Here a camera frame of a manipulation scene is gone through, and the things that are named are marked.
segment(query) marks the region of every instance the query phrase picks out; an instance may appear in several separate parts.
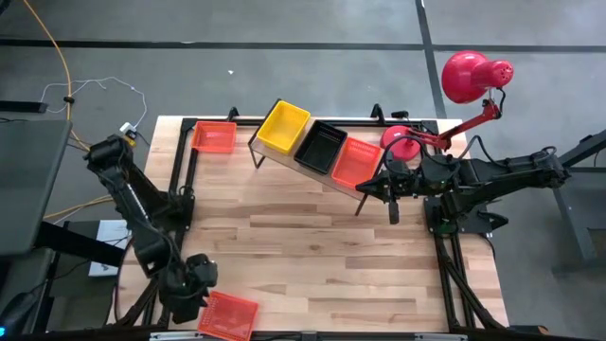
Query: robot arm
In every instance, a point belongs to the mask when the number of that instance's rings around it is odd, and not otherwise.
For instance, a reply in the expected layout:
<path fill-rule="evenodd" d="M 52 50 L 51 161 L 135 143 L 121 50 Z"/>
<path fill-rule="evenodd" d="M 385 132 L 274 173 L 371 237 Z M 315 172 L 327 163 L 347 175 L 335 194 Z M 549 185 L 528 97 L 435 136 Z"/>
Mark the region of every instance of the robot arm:
<path fill-rule="evenodd" d="M 439 218 L 455 221 L 478 205 L 522 188 L 560 187 L 569 174 L 550 149 L 490 162 L 426 153 L 416 170 L 393 160 L 386 151 L 387 170 L 356 189 L 389 203 L 391 224 L 398 223 L 397 200 L 418 195 L 441 194 Z"/>
<path fill-rule="evenodd" d="M 198 316 L 208 287 L 217 284 L 217 264 L 204 254 L 181 260 L 170 235 L 188 229 L 193 211 L 193 190 L 169 193 L 158 190 L 133 162 L 133 150 L 116 135 L 94 146 L 84 156 L 116 202 L 116 210 L 133 233 L 134 254 L 147 278 L 158 280 L 159 298 L 175 323 Z"/>

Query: red lamp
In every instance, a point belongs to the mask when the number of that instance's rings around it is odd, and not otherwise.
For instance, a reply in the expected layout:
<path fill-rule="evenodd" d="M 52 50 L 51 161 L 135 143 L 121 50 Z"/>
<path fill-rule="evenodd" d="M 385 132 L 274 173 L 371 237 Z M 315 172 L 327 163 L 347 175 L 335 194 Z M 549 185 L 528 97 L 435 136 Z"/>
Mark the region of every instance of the red lamp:
<path fill-rule="evenodd" d="M 381 136 L 381 148 L 387 147 L 388 144 L 400 136 L 411 135 L 411 131 L 412 129 L 404 126 L 389 127 Z M 396 142 L 389 151 L 394 154 L 394 158 L 409 161 L 420 152 L 420 144 L 415 140 L 405 138 Z"/>
<path fill-rule="evenodd" d="M 492 88 L 507 85 L 513 77 L 508 61 L 489 61 L 475 51 L 455 53 L 442 70 L 442 89 L 454 103 L 470 103 Z"/>
<path fill-rule="evenodd" d="M 442 89 L 444 94 L 455 103 L 470 103 L 482 98 L 491 88 L 502 88 L 513 78 L 513 66 L 508 61 L 489 61 L 486 56 L 475 51 L 457 52 L 442 70 Z M 395 140 L 396 134 L 412 135 L 424 144 L 438 147 L 444 151 L 451 148 L 451 138 L 492 119 L 498 119 L 502 113 L 492 98 L 482 101 L 482 114 L 467 120 L 440 135 L 429 135 L 414 129 L 395 130 L 391 127 L 383 133 L 381 146 Z M 419 153 L 419 144 L 413 140 L 397 142 L 390 151 L 403 161 L 413 159 Z"/>

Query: wooden table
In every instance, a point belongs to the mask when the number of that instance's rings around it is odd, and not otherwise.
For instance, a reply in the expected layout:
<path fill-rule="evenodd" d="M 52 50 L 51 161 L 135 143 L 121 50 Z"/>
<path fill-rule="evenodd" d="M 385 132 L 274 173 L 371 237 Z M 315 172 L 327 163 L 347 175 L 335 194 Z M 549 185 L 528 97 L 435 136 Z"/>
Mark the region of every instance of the wooden table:
<path fill-rule="evenodd" d="M 163 190 L 169 187 L 181 119 L 159 117 L 151 142 L 145 173 Z M 443 132 L 458 123 L 441 119 L 438 128 Z M 383 132 L 344 129 L 377 144 Z M 342 192 L 270 159 L 256 170 L 246 144 L 253 132 L 238 128 L 232 154 L 198 157 L 196 207 L 182 256 L 206 253 L 219 264 L 214 290 L 258 302 L 259 331 L 446 332 L 436 250 L 422 201 L 401 199 L 397 225 L 389 224 L 387 207 L 374 198 L 356 217 L 359 201 Z M 465 136 L 458 135 L 451 153 L 465 146 Z M 182 181 L 188 153 L 184 160 Z M 471 287 L 507 325 L 489 245 L 473 235 L 460 239 Z M 119 279 L 122 314 L 147 282 L 131 251 Z M 454 297 L 464 323 L 457 290 Z M 196 326 L 191 321 L 171 327 Z"/>

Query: red basket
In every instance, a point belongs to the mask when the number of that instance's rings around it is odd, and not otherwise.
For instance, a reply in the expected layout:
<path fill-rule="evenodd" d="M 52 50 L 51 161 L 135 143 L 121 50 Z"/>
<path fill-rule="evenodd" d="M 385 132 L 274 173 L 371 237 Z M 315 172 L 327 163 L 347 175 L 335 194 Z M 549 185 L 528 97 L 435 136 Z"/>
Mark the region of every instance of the red basket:
<path fill-rule="evenodd" d="M 379 146 L 348 137 L 332 170 L 332 179 L 337 184 L 355 189 L 356 185 L 372 178 L 381 156 Z"/>
<path fill-rule="evenodd" d="M 228 341 L 248 341 L 258 304 L 213 291 L 202 312 L 198 331 Z"/>
<path fill-rule="evenodd" d="M 231 153 L 236 143 L 236 123 L 196 122 L 191 148 L 198 152 Z"/>

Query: wooden shelf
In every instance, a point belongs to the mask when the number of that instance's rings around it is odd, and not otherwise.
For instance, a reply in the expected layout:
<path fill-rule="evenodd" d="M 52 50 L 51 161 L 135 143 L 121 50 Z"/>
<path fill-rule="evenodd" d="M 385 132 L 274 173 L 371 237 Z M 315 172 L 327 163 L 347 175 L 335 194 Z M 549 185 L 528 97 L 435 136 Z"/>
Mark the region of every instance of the wooden shelf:
<path fill-rule="evenodd" d="M 364 198 L 364 194 L 362 192 L 359 192 L 355 189 L 345 187 L 343 185 L 339 185 L 339 184 L 335 183 L 334 180 L 332 180 L 332 178 L 330 176 L 332 175 L 332 168 L 334 167 L 334 163 L 332 164 L 332 167 L 330 167 L 329 173 L 326 175 L 323 175 L 323 174 L 317 173 L 313 170 L 310 170 L 308 168 L 305 168 L 305 167 L 301 166 L 298 162 L 294 161 L 294 154 L 296 153 L 296 150 L 298 150 L 299 146 L 303 142 L 305 135 L 307 135 L 307 132 L 313 125 L 314 121 L 315 121 L 315 118 L 313 118 L 313 117 L 310 118 L 310 120 L 307 123 L 307 126 L 305 127 L 304 133 L 299 137 L 298 141 L 296 141 L 296 143 L 294 143 L 294 146 L 288 155 L 280 153 L 270 147 L 267 147 L 265 144 L 263 144 L 263 142 L 261 140 L 259 140 L 256 137 L 253 140 L 253 142 L 251 143 L 251 148 L 253 149 L 253 151 L 255 153 L 259 153 L 269 159 L 272 159 L 272 160 L 276 161 L 277 163 L 292 169 L 293 171 L 297 171 L 303 175 L 306 175 L 306 176 L 310 177 L 311 179 L 313 179 L 317 182 L 320 182 L 330 188 L 338 190 L 356 200 L 362 200 Z M 357 135 L 354 135 L 353 137 L 364 140 L 363 138 L 360 138 Z M 367 141 L 367 142 L 376 143 L 376 141 L 374 141 L 374 140 Z"/>

